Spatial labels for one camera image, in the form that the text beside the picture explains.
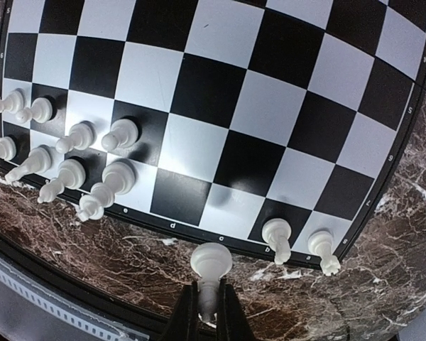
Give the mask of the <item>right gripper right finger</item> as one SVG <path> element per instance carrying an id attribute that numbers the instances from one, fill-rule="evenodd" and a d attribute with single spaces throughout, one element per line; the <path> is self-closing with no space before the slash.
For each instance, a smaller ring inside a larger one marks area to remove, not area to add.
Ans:
<path id="1" fill-rule="evenodd" d="M 226 280 L 219 285 L 218 340 L 256 341 L 234 287 Z"/>

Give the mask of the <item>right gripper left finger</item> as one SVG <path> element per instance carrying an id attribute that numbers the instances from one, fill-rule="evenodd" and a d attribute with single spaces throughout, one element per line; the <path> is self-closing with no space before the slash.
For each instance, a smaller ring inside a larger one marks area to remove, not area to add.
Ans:
<path id="1" fill-rule="evenodd" d="M 198 303 L 197 282 L 183 286 L 174 311 L 158 341 L 198 341 Z"/>

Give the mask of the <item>white rook corner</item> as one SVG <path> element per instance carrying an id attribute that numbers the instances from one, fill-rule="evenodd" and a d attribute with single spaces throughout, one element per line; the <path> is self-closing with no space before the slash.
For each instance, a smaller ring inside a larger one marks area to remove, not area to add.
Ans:
<path id="1" fill-rule="evenodd" d="M 0 159 L 10 161 L 16 156 L 16 144 L 9 136 L 0 138 Z"/>
<path id="2" fill-rule="evenodd" d="M 325 276 L 336 275 L 341 269 L 338 258 L 333 255 L 333 241 L 332 234 L 327 230 L 313 233 L 307 241 L 310 253 L 321 259 L 320 268 Z"/>

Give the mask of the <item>white pawn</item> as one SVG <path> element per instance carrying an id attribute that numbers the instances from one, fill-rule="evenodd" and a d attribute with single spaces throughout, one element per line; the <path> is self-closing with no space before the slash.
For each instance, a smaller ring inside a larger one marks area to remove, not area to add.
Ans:
<path id="1" fill-rule="evenodd" d="M 16 113 L 16 121 L 20 124 L 34 120 L 40 124 L 46 123 L 53 115 L 53 106 L 45 97 L 35 99 L 30 107 L 25 107 Z"/>
<path id="2" fill-rule="evenodd" d="M 24 108 L 25 99 L 20 89 L 11 91 L 4 99 L 0 99 L 0 113 L 5 111 L 12 114 Z"/>
<path id="3" fill-rule="evenodd" d="M 111 125 L 109 133 L 102 138 L 102 147 L 110 152 L 118 148 L 128 148 L 138 141 L 138 127 L 130 119 L 119 119 Z"/>

